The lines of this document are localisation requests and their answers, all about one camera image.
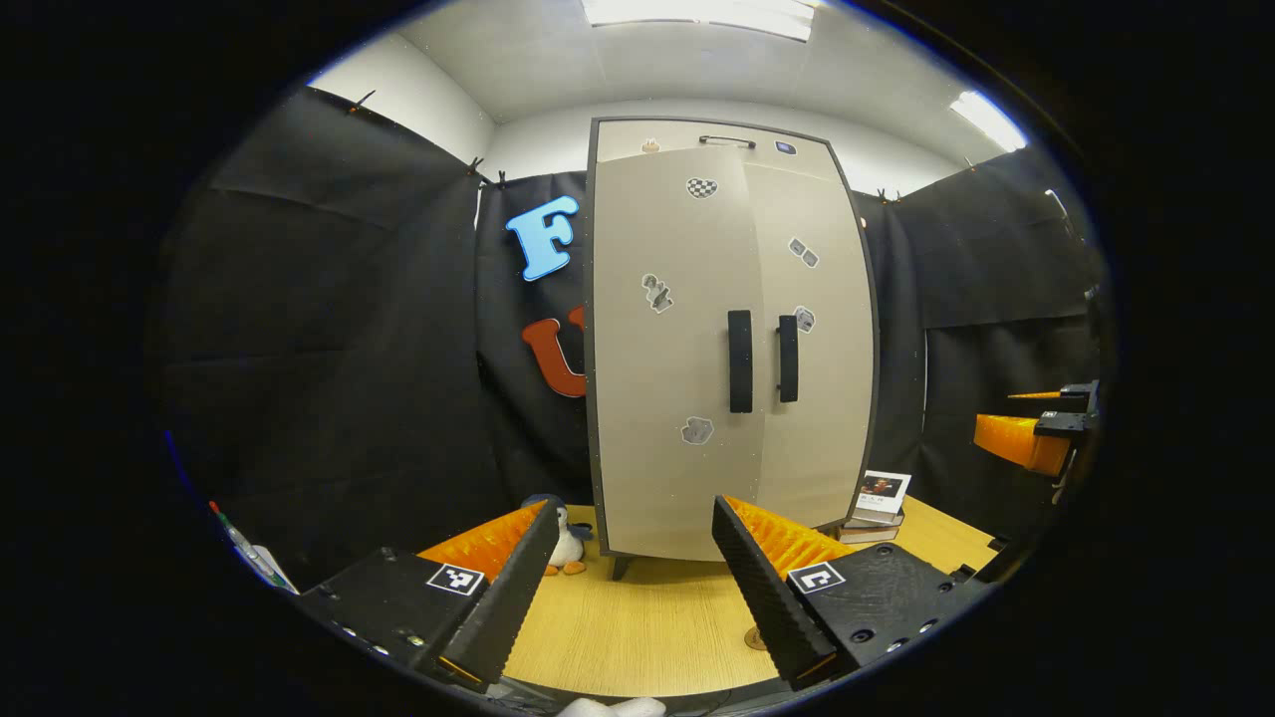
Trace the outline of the small ceiling light panel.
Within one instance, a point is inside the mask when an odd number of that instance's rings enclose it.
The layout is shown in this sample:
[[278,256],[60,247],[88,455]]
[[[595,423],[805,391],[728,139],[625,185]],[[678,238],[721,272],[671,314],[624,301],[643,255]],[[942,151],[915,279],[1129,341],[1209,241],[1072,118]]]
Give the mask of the small ceiling light panel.
[[1029,144],[1028,137],[1014,119],[997,108],[992,101],[978,91],[964,91],[952,100],[950,108],[958,117],[965,119],[975,130],[982,131],[1002,151],[1021,151]]

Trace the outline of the grey cabinet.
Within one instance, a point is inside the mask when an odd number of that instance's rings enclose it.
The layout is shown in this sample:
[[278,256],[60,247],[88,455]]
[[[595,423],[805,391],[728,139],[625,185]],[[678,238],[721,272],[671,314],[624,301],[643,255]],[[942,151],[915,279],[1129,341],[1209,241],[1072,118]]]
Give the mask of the grey cabinet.
[[[593,122],[592,122],[592,137],[589,137],[589,144],[590,145],[589,145],[589,151],[588,151],[588,162],[586,162],[586,217],[584,217],[584,225],[586,225],[586,233],[588,233],[588,245],[586,245],[586,305],[584,305],[584,309],[586,309],[586,327],[584,328],[584,350],[586,350],[586,416],[588,416],[589,458],[592,458],[592,480],[593,480],[594,506],[595,506],[595,510],[597,510],[598,527],[601,527],[601,551],[602,551],[603,555],[606,555],[606,558],[615,558],[615,560],[616,560],[617,564],[615,566],[615,572],[612,572],[612,573],[615,573],[615,577],[618,577],[618,575],[623,575],[623,570],[625,570],[626,563],[631,563],[634,559],[660,559],[660,558],[634,558],[634,555],[626,555],[626,554],[621,554],[618,551],[615,551],[615,550],[609,549],[609,537],[607,537],[607,532],[606,532],[606,513],[603,513],[603,490],[601,487],[601,468],[598,468],[598,459],[597,459],[598,444],[597,444],[597,438],[595,438],[595,422],[594,422],[593,410],[592,410],[592,395],[589,395],[589,389],[592,389],[592,381],[593,381],[593,367],[592,367],[592,364],[593,364],[593,347],[592,347],[592,330],[589,330],[589,322],[592,322],[592,259],[593,259],[593,241],[594,241],[594,191],[595,191],[595,185],[597,185],[597,181],[595,181],[597,167],[602,162],[606,162],[604,159],[593,159],[592,158],[592,149],[593,149],[592,139],[594,137],[597,119],[609,119],[609,117],[595,117],[595,119],[593,119]],[[761,128],[771,128],[771,126],[766,126],[766,125],[756,125],[756,122],[725,121],[725,119],[699,119],[699,117],[618,117],[618,119],[685,119],[685,120],[694,120],[694,121],[732,122],[732,125],[754,125],[754,126],[761,126]],[[785,130],[784,128],[774,128],[774,130],[788,131],[788,134],[801,134],[799,131]],[[810,134],[802,134],[802,135],[813,137],[813,135],[810,135]],[[819,139],[824,140],[824,142],[827,142],[827,139],[825,139],[824,137],[819,137]],[[829,143],[830,148],[833,149],[833,143],[831,142],[827,142],[827,143]],[[875,277],[875,270],[873,270],[873,259],[871,259],[871,256],[870,256],[870,249],[867,249],[867,237],[866,237],[864,221],[862,221],[861,209],[858,209],[856,198],[853,198],[853,195],[852,195],[849,181],[847,180],[847,174],[844,172],[844,170],[841,167],[841,161],[838,159],[836,154],[835,154],[835,159],[838,161],[839,168],[841,170],[841,177],[839,177],[838,181],[841,181],[843,185],[844,185],[844,188],[847,188],[847,191],[848,191],[848,195],[849,195],[849,200],[852,202],[852,208],[853,208],[853,211],[856,211],[856,217],[858,218],[858,222],[861,222],[861,233],[862,233],[862,237],[864,237],[864,253],[866,253],[866,258],[870,259],[871,278],[873,278],[873,309],[875,309],[875,327],[876,327],[876,380],[877,381],[876,381],[876,387],[875,387],[875,390],[873,390],[873,422],[871,422],[871,427],[870,427],[870,445],[867,445],[867,453],[866,453],[866,457],[864,457],[864,472],[866,472],[867,467],[870,467],[871,453],[873,453],[873,441],[875,441],[875,436],[876,436],[876,427],[878,427],[878,393],[880,393],[880,384],[881,384],[881,360],[880,360],[880,356],[878,356],[878,343],[880,343],[878,291],[876,291],[876,277]],[[759,367],[756,367],[756,371],[755,371],[754,403],[756,404],[756,407],[757,407],[757,395],[759,395],[759,390],[757,390],[757,387],[756,387],[756,379],[757,379],[757,376],[759,376]],[[760,449],[760,477],[761,477],[761,454],[762,454],[762,443],[761,443],[761,449]],[[858,481],[858,489],[861,489],[861,482],[864,481],[864,472],[862,472],[861,481]],[[752,503],[755,505],[759,505],[756,503],[757,487],[755,489],[752,496],[738,498],[738,499],[748,501],[748,503]],[[853,508],[856,508],[856,503],[853,503],[850,513],[852,513]],[[677,561],[678,563],[694,563],[692,560],[677,560]]]

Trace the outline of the white cover book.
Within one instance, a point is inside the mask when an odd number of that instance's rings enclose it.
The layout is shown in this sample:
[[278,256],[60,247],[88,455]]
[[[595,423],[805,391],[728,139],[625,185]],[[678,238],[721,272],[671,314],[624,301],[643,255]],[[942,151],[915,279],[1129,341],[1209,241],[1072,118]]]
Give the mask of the white cover book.
[[910,482],[912,475],[867,469],[864,481],[858,489],[852,518],[864,521],[870,526],[896,526]]

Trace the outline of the white paper sheet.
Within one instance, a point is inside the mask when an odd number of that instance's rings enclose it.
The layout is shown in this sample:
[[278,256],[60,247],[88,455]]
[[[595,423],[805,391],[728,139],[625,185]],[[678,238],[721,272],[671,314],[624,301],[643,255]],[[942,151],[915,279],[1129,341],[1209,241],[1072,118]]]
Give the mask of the white paper sheet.
[[254,543],[252,549],[258,554],[258,558],[261,560],[261,563],[264,563],[265,566],[270,569],[270,573],[273,575],[272,580],[275,583],[275,586],[279,586],[280,589],[287,589],[288,592],[291,592],[291,595],[300,595],[300,589],[296,589],[293,583],[289,580],[283,569],[279,566],[279,563],[277,563],[275,558],[273,558],[272,552],[268,549],[265,549],[264,545]]

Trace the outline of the grey cabinet door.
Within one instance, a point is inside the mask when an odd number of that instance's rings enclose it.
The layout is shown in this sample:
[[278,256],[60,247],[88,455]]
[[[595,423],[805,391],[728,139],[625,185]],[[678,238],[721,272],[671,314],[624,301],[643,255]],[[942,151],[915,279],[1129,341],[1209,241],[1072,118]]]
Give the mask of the grey cabinet door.
[[[870,445],[878,353],[873,278],[861,222],[841,181],[748,165],[761,304],[756,503],[799,526],[847,519]],[[780,403],[776,327],[796,315],[799,399]]]
[[742,151],[606,159],[595,181],[589,398],[609,549],[720,563],[714,498],[754,495],[762,443],[755,403],[728,411],[727,313],[751,313],[755,351],[761,304]]

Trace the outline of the penguin plush toy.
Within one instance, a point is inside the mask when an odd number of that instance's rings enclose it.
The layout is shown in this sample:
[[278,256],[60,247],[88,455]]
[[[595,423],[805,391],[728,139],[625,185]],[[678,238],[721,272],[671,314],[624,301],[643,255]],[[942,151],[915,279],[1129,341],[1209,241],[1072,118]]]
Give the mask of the penguin plush toy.
[[553,575],[581,575],[588,570],[586,542],[592,541],[592,526],[580,526],[569,519],[567,504],[552,494],[533,494],[524,499],[520,508],[532,506],[546,501],[547,506],[555,509],[557,517],[557,543],[552,550],[548,564],[544,568],[544,577]]

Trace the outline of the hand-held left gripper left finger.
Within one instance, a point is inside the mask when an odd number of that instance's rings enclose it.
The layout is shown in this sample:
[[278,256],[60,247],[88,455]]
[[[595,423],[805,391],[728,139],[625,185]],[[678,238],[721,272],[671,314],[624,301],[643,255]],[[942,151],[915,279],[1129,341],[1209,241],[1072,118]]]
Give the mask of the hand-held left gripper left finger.
[[297,603],[381,662],[483,691],[504,675],[557,542],[557,506],[542,499],[425,551],[374,550]]

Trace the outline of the dark hardcover book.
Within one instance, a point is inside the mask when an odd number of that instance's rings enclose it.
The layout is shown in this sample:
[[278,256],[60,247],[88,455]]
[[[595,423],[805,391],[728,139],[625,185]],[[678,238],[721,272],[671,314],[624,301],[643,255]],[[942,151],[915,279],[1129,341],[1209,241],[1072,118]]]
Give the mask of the dark hardcover book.
[[864,519],[850,519],[836,529],[835,538],[844,545],[887,542],[896,540],[898,529],[904,522],[905,514],[892,515],[887,523],[873,523]]

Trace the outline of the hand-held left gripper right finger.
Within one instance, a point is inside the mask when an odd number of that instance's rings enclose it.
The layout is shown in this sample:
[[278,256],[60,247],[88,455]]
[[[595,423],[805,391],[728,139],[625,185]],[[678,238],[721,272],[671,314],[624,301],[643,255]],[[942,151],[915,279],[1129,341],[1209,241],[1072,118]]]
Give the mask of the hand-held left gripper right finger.
[[779,676],[835,681],[924,644],[984,598],[975,572],[940,572],[901,545],[847,546],[717,495],[711,536]]

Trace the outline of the red cap clear bottle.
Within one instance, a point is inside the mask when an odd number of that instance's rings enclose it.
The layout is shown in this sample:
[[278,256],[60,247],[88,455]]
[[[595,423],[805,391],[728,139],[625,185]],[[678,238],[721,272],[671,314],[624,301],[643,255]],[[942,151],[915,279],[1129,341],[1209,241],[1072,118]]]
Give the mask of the red cap clear bottle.
[[273,575],[268,566],[258,558],[258,554],[252,549],[252,543],[233,526],[233,523],[226,517],[221,508],[214,503],[209,501],[208,506],[210,513],[218,519],[219,526],[224,529],[227,537],[229,538],[235,551],[238,558],[244,560],[246,566],[250,566],[255,575],[260,578],[266,586],[274,587],[274,589],[280,589],[279,586],[272,580]]

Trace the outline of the black backdrop cloth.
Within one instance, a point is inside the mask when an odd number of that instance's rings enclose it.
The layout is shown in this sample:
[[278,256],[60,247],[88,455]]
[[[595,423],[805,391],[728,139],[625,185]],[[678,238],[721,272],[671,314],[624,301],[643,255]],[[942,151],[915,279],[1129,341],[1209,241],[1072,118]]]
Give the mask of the black backdrop cloth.
[[[301,586],[533,494],[594,505],[592,122],[574,171],[490,182],[306,88],[194,191],[147,332],[159,415],[198,491]],[[850,191],[878,300],[867,469],[912,475],[988,535],[1034,535],[1053,480],[973,434],[975,415],[1037,416],[1010,394],[1102,376],[1102,274],[1071,198],[1034,151],[903,202]]]

